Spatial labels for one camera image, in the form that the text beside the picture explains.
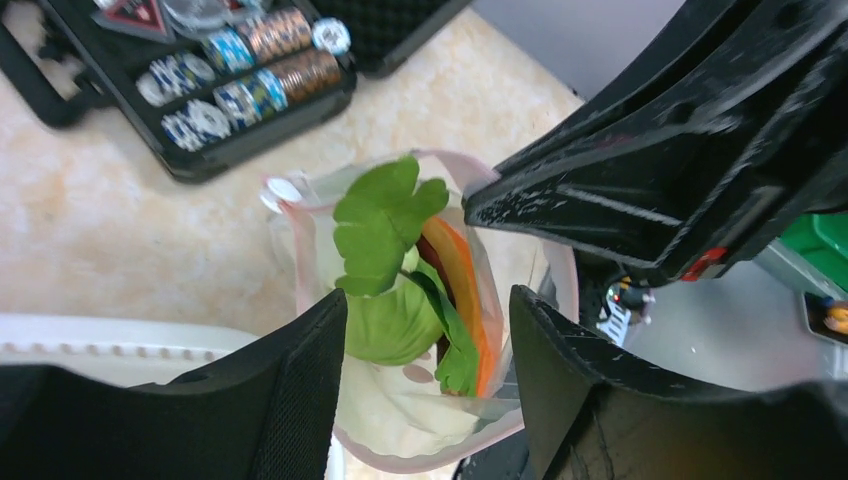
green leaf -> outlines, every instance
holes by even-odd
[[[466,397],[477,396],[477,368],[480,353],[474,346],[471,334],[450,303],[436,269],[420,261],[416,271],[407,275],[426,292],[442,324],[450,347],[436,367],[436,380],[442,391],[455,392]]]
[[[418,185],[418,173],[411,155],[379,165],[360,176],[336,205],[333,240],[345,260],[345,275],[336,286],[348,295],[376,296],[390,289],[424,222],[447,206],[444,180]]]
[[[348,295],[347,312],[345,352],[377,365],[406,365],[444,334],[426,292],[405,278],[376,297]]]

marble countertop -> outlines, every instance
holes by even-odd
[[[5,23],[34,51],[37,10],[8,10]],[[43,66],[60,91],[71,88],[60,66]],[[336,119],[186,187],[166,175],[117,109],[52,131],[0,79],[0,311],[268,333],[287,322],[292,296],[257,199],[263,175],[323,173],[410,147],[467,152],[494,165],[579,105],[469,10],[395,75],[361,82]],[[499,260],[508,273],[533,261]],[[349,464],[354,480],[449,478],[452,470],[396,477]]]

gray wall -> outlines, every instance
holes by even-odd
[[[480,16],[583,98],[641,52],[684,0],[475,0]]]

poker chip case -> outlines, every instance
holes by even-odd
[[[10,0],[0,0],[2,11],[9,3]],[[338,76],[331,86],[302,101],[264,112],[259,121],[234,128],[225,138],[192,145],[197,148],[191,149],[175,143],[173,132],[180,131],[179,125],[174,127],[173,121],[166,120],[180,117],[187,109],[197,111],[200,104],[215,105],[216,100],[220,101],[216,96],[223,90],[221,87],[261,76],[274,64],[298,53],[257,60],[235,73],[218,71],[214,80],[204,81],[184,95],[151,103],[137,86],[149,80],[141,77],[151,64],[162,64],[166,58],[183,53],[206,58],[203,42],[178,35],[173,43],[159,43],[101,28],[92,18],[99,10],[95,0],[37,0],[44,12],[44,40],[38,56],[46,61],[62,61],[66,56],[81,60],[84,68],[74,79],[79,91],[69,98],[56,92],[2,24],[0,69],[36,116],[51,128],[69,128],[89,110],[117,106],[176,181],[197,184],[338,115],[350,104],[358,75],[370,79],[391,75],[469,3],[470,0],[273,0],[267,9],[269,14],[294,7],[311,25],[321,19],[344,23],[351,43],[347,53],[336,56]]]

clear plastic bag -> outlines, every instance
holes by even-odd
[[[529,283],[534,269],[523,278],[501,278],[496,283],[490,255],[495,250],[502,260],[499,265],[509,270],[509,262],[518,262],[519,257],[525,263],[537,261],[540,242],[517,234],[478,232],[464,224],[462,195],[498,176],[479,160],[453,152],[418,150],[391,155],[347,165],[318,178],[290,173],[266,179],[261,194],[275,212],[270,220],[274,250],[283,270],[293,277],[300,313],[329,293],[344,274],[344,260],[333,240],[337,202],[363,173],[407,154],[418,159],[419,182],[443,178],[451,192],[448,207],[438,217],[470,247],[494,370],[483,395],[461,397],[443,394],[435,380],[435,344],[403,366],[375,365],[345,356],[335,433],[361,461],[394,473],[423,472],[456,462],[523,428],[517,386],[504,384],[512,358],[504,311],[511,285]]]

